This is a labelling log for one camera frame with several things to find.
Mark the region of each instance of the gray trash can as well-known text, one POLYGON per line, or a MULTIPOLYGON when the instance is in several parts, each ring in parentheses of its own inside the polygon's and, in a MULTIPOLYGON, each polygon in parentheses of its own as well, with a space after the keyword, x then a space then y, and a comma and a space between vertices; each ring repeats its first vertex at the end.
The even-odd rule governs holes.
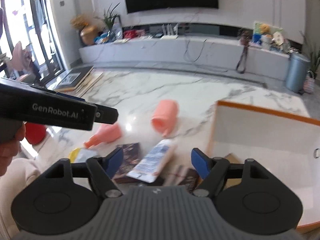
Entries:
POLYGON ((287 80, 285 82, 286 88, 295 93, 302 90, 309 68, 310 60, 307 57, 298 52, 291 53, 287 80))

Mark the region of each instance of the pink bag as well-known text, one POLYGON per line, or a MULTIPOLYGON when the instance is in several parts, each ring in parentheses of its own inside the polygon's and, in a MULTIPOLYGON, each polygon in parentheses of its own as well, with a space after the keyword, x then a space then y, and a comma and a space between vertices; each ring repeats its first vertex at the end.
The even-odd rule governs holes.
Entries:
POLYGON ((315 76, 313 75, 313 72, 309 70, 307 72, 306 80, 303 84, 303 90, 306 93, 311 94, 313 93, 314 86, 315 86, 315 76))

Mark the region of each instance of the book cover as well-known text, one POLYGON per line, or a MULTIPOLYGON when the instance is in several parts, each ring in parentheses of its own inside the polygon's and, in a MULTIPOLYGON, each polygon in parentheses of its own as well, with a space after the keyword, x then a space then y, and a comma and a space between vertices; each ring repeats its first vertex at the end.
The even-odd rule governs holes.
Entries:
POLYGON ((141 160, 140 158, 140 144, 131 143, 131 144, 122 144, 117 145, 123 150, 123 163, 118 169, 117 173, 114 175, 113 179, 117 183, 130 183, 136 182, 135 179, 127 177, 127 173, 131 171, 141 160))
POLYGON ((89 75, 92 69, 93 66, 77 67, 72 69, 68 75, 61 80, 54 90, 59 92, 75 90, 89 75))
POLYGON ((93 87, 103 77, 103 71, 92 71, 78 88, 72 92, 73 96, 82 97, 90 88, 93 87))

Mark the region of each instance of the window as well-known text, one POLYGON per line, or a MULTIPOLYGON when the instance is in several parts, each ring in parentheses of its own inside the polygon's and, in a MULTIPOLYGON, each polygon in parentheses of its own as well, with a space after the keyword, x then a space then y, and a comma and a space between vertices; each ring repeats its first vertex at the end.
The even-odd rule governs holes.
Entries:
MULTIPOLYGON (((39 69, 44 83, 64 71, 60 56, 55 49, 56 44, 52 37, 45 0, 0 1, 6 16, 4 17, 4 32, 0 39, 1 52, 7 53, 7 56, 12 58, 13 48, 19 41, 21 41, 23 49, 30 44, 32 60, 39 69)), ((25 71, 13 72, 12 78, 16 78, 24 74, 25 71)))

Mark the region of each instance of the blue gripper pad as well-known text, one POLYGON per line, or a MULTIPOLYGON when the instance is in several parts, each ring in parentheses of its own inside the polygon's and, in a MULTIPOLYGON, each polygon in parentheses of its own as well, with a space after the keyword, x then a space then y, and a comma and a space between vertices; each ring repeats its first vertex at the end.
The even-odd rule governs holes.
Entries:
POLYGON ((112 179, 123 162, 122 148, 116 148, 109 154, 109 156, 110 158, 107 158, 102 163, 102 168, 104 169, 106 174, 109 176, 109 178, 112 179))
POLYGON ((204 179, 210 173, 210 162, 210 158, 198 148, 192 149, 191 163, 202 179, 204 179))

